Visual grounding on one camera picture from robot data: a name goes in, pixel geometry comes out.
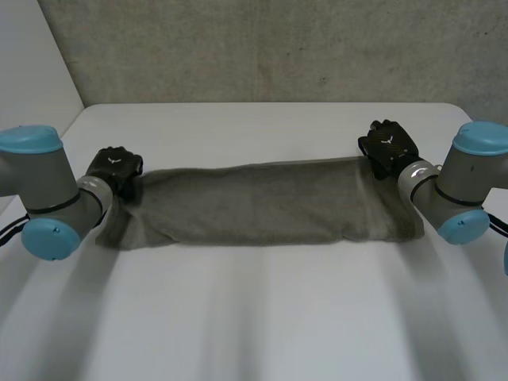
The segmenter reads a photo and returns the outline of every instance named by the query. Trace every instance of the concrete wall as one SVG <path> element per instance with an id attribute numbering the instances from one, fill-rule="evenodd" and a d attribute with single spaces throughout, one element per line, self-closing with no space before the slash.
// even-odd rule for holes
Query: concrete wall
<path id="1" fill-rule="evenodd" d="M 508 123 L 507 0 L 39 0 L 86 105 L 451 102 Z"/>

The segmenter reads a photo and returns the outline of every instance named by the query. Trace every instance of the gray robot arm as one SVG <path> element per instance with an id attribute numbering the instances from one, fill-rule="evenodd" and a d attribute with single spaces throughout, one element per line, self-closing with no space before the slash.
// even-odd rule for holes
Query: gray robot arm
<path id="1" fill-rule="evenodd" d="M 49 126 L 0 132 L 0 179 L 0 196 L 18 194 L 29 215 L 23 245 L 44 260 L 71 255 L 114 196 L 107 173 L 75 180 L 62 141 Z"/>
<path id="2" fill-rule="evenodd" d="M 450 244 L 482 236 L 491 219 L 482 205 L 492 188 L 508 188 L 508 128 L 488 122 L 463 125 L 439 171 L 420 160 L 398 177 L 407 197 Z"/>
<path id="3" fill-rule="evenodd" d="M 463 125 L 441 170 L 419 157 L 396 122 L 374 122 L 359 145 L 376 178 L 395 177 L 401 197 L 409 199 L 450 244 L 466 244 L 482 236 L 493 223 L 493 216 L 482 207 L 486 197 L 492 188 L 508 189 L 508 127 L 503 125 Z M 406 147 L 414 149 L 408 153 Z M 506 236 L 506 231 L 495 230 Z"/>

